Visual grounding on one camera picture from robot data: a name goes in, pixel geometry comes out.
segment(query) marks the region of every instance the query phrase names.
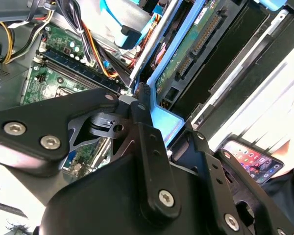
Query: motherboard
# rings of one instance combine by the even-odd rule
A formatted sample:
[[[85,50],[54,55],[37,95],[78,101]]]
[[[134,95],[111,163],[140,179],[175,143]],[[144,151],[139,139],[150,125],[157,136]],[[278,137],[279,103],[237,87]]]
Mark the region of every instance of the motherboard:
[[[102,75],[96,63],[87,62],[77,36],[49,24],[29,69],[21,105],[95,88],[131,95],[121,81],[110,80]],[[70,152],[62,171],[78,179],[108,164],[110,157],[111,140],[102,137]]]

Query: yellow wire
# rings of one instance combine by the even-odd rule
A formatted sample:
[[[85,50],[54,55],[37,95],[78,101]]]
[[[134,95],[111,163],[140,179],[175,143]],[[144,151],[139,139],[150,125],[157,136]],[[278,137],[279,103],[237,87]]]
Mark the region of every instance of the yellow wire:
[[[12,56],[12,37],[11,37],[10,31],[7,28],[7,26],[3,22],[0,22],[0,24],[5,29],[5,32],[8,36],[8,51],[7,51],[5,59],[3,61],[3,63],[6,64],[11,59],[11,56]]]
[[[111,78],[116,78],[117,76],[119,76],[117,73],[116,73],[116,74],[109,74],[109,73],[107,72],[107,70],[105,69],[105,67],[104,67],[103,64],[102,64],[102,61],[99,59],[100,56],[99,56],[98,50],[97,50],[97,48],[96,48],[96,46],[95,46],[95,43],[94,43],[93,37],[91,36],[91,33],[90,33],[89,29],[86,28],[86,30],[87,30],[87,33],[88,33],[88,35],[89,35],[90,42],[91,42],[91,44],[92,44],[91,46],[92,46],[93,52],[94,52],[94,54],[95,54],[95,57],[98,58],[99,65],[100,65],[100,67],[101,67],[103,73],[104,73],[107,77],[111,77]]]

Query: blue drive tray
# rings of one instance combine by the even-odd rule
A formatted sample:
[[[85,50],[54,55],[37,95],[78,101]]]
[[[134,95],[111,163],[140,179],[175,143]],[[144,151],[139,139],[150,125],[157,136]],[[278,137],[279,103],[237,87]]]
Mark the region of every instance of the blue drive tray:
[[[188,30],[193,25],[195,19],[199,15],[205,0],[196,0],[193,7],[191,8],[189,14],[187,15],[184,23],[180,27],[178,33],[176,34],[175,38],[173,39],[171,45],[169,46],[167,52],[165,53],[164,57],[162,58],[160,64],[157,66],[156,70],[153,72],[147,84],[150,86],[151,89],[151,106],[150,112],[152,117],[153,126],[161,131],[165,146],[172,141],[172,139],[176,136],[176,134],[181,130],[184,125],[184,120],[171,113],[170,111],[160,107],[157,104],[156,98],[156,81],[162,74],[163,70],[166,68],[167,64],[171,60],[172,56],[174,55],[175,51],[178,49],[179,45],[183,41],[185,35],[187,34]]]

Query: phone screen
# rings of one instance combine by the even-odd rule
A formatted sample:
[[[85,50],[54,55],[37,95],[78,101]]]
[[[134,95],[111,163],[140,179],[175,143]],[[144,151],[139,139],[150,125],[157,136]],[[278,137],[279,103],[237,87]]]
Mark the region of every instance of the phone screen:
[[[238,142],[229,141],[223,149],[229,151],[259,184],[269,180],[283,164]]]

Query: bolt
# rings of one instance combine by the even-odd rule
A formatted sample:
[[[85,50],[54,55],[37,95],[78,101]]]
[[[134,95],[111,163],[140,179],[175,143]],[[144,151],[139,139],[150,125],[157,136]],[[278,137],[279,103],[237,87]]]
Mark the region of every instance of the bolt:
[[[279,233],[279,235],[286,235],[285,232],[283,232],[282,229],[278,229],[278,233]]]
[[[200,138],[201,140],[204,140],[205,137],[201,134],[201,133],[197,133],[198,138]]]
[[[230,214],[225,214],[224,219],[227,223],[227,225],[233,230],[238,231],[240,229],[239,223],[237,220]]]
[[[61,141],[55,136],[44,136],[41,138],[40,144],[45,149],[55,150],[60,147]]]
[[[111,95],[106,94],[105,96],[106,96],[107,99],[109,99],[109,100],[113,100],[113,97],[112,97]]]
[[[138,107],[139,107],[140,109],[142,109],[142,110],[146,110],[145,106],[142,105],[142,104],[139,104]]]
[[[3,127],[4,131],[13,136],[20,136],[25,133],[26,127],[19,122],[9,122]]]
[[[166,207],[173,207],[173,205],[174,205],[174,198],[173,198],[172,194],[166,190],[161,190],[159,192],[159,200]]]

